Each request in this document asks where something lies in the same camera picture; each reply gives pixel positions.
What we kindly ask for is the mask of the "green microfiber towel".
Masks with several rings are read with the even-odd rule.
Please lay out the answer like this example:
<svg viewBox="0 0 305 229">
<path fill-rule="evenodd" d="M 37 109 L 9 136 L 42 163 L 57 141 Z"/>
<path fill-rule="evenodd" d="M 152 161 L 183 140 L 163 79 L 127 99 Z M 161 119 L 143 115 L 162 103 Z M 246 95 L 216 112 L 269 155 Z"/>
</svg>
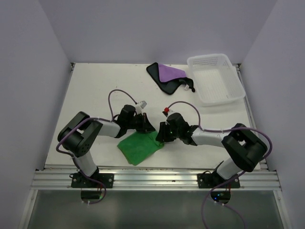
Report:
<svg viewBox="0 0 305 229">
<path fill-rule="evenodd" d="M 156 131 L 150 133 L 135 132 L 120 141 L 117 147 L 129 164 L 137 166 L 164 147 L 164 143 L 156 140 L 157 134 Z"/>
</svg>

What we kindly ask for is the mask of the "black and purple towel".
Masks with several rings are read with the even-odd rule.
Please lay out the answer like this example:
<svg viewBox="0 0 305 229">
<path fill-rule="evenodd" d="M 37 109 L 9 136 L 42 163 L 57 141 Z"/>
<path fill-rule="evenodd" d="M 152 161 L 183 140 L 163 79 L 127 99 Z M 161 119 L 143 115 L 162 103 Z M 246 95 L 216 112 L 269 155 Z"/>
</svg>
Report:
<svg viewBox="0 0 305 229">
<path fill-rule="evenodd" d="M 184 70 L 155 62 L 147 66 L 146 71 L 161 91 L 167 95 L 174 94 L 181 85 L 195 93 L 194 82 L 187 77 Z"/>
</svg>

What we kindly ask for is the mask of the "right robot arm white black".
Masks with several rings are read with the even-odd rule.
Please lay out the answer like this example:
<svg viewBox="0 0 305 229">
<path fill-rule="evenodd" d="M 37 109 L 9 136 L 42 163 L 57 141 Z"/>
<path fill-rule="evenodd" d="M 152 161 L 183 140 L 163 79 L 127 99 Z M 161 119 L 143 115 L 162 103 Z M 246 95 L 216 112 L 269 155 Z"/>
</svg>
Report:
<svg viewBox="0 0 305 229">
<path fill-rule="evenodd" d="M 166 121 L 160 123 L 156 137 L 156 141 L 162 143 L 176 139 L 191 146 L 221 147 L 230 156 L 212 173 L 200 174 L 199 187 L 224 187 L 239 172 L 252 172 L 267 152 L 266 144 L 243 124 L 237 123 L 227 132 L 203 130 L 199 125 L 189 125 L 180 113 L 168 115 Z"/>
</svg>

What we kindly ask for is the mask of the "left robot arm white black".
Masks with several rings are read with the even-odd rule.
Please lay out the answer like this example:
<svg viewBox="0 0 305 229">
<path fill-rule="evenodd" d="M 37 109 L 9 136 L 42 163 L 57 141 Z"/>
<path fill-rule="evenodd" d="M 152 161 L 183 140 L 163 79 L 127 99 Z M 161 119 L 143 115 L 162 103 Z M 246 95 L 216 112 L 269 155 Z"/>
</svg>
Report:
<svg viewBox="0 0 305 229">
<path fill-rule="evenodd" d="M 100 181 L 98 167 L 90 153 L 96 137 L 121 138 L 128 130 L 141 134 L 152 133 L 155 128 L 142 110 L 143 107 L 139 104 L 127 104 L 112 120 L 78 112 L 58 134 L 56 151 L 69 155 L 82 175 L 83 183 L 94 187 Z"/>
</svg>

